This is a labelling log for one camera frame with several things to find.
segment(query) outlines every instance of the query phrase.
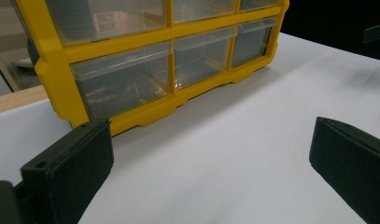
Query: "drawer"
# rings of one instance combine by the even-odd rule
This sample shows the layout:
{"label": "drawer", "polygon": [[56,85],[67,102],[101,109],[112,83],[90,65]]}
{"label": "drawer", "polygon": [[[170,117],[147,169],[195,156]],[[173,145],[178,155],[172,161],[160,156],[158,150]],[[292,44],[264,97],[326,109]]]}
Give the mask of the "drawer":
{"label": "drawer", "polygon": [[166,27],[165,0],[47,0],[64,45]]}
{"label": "drawer", "polygon": [[276,6],[279,0],[241,0],[240,11],[246,12],[263,7]]}
{"label": "drawer", "polygon": [[176,88],[184,89],[215,76],[226,67],[234,26],[175,40]]}
{"label": "drawer", "polygon": [[232,67],[263,56],[271,28],[275,25],[277,18],[239,23],[233,47]]}
{"label": "drawer", "polygon": [[169,90],[170,42],[71,64],[90,119],[111,118]]}
{"label": "drawer", "polygon": [[173,0],[174,23],[233,14],[236,0]]}

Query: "yellow storage organizer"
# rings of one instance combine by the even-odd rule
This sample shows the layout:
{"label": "yellow storage organizer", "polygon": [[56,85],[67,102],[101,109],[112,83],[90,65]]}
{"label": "yellow storage organizer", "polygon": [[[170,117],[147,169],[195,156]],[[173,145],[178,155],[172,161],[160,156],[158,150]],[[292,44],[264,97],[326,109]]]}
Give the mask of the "yellow storage organizer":
{"label": "yellow storage organizer", "polygon": [[16,0],[73,127],[147,125],[272,61],[289,0]]}

